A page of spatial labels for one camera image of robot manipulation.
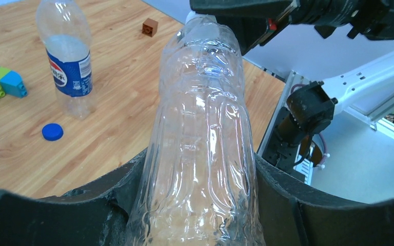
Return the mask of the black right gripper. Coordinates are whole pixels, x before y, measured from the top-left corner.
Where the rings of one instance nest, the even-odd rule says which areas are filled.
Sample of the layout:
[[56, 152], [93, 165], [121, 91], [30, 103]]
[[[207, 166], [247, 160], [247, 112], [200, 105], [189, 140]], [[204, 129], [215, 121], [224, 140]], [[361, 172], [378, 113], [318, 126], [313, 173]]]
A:
[[272, 34], [288, 25], [314, 24], [323, 13], [321, 0], [190, 0], [189, 4], [192, 11], [215, 15], [219, 24], [228, 26], [241, 55], [266, 45]]

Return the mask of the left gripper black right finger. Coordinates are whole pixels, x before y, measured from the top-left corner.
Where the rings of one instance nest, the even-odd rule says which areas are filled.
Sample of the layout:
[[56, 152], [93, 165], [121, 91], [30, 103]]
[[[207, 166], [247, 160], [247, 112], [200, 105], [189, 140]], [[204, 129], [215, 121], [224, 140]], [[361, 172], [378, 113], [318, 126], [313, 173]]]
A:
[[394, 199], [365, 204], [317, 190], [255, 157], [267, 245], [394, 245]]

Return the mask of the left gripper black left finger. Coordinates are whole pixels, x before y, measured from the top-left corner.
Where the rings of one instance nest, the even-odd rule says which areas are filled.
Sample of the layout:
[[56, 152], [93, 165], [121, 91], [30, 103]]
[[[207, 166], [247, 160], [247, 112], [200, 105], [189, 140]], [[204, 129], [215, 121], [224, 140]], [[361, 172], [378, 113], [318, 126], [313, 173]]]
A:
[[0, 189], [0, 245], [124, 245], [145, 157], [142, 151], [62, 196], [34, 199]]

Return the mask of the blue bottle cap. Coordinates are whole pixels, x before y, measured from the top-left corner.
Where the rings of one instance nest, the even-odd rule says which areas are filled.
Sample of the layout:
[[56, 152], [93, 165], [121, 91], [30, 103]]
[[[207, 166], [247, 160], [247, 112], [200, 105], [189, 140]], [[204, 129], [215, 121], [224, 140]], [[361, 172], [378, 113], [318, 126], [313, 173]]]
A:
[[50, 123], [42, 128], [42, 136], [47, 141], [56, 141], [64, 135], [63, 128], [56, 123]]

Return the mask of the clear bottle white cap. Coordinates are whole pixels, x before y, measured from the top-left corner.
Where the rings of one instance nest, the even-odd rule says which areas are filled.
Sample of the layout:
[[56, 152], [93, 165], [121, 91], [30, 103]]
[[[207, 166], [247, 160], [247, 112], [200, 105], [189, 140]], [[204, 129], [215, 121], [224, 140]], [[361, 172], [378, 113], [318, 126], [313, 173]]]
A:
[[264, 245], [233, 31], [190, 12], [163, 49], [159, 93], [125, 245]]

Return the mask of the clear Pepsi bottle blue label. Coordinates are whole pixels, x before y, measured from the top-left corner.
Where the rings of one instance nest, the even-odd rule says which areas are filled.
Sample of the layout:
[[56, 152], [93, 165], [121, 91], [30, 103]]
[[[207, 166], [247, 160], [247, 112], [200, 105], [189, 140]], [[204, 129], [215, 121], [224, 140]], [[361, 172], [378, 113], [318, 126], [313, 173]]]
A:
[[67, 115], [85, 119], [96, 109], [85, 14], [75, 1], [41, 1], [35, 20], [60, 107]]

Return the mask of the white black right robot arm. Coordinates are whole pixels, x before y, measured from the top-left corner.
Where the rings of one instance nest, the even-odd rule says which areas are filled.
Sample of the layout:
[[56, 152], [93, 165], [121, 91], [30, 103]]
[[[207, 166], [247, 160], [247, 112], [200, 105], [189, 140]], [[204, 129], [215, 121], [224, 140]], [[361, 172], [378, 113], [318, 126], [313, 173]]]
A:
[[384, 88], [394, 90], [394, 1], [190, 1], [237, 37], [242, 54], [287, 39], [279, 68], [302, 72], [282, 106], [263, 158], [290, 173], [305, 159], [301, 142], [334, 116]]

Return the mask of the brown small block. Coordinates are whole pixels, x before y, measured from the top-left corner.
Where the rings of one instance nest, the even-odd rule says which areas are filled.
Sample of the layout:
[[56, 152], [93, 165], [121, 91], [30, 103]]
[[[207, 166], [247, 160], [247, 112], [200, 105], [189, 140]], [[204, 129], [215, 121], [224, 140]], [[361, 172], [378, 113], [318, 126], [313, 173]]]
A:
[[158, 29], [159, 23], [151, 18], [147, 18], [142, 24], [142, 33], [153, 37]]

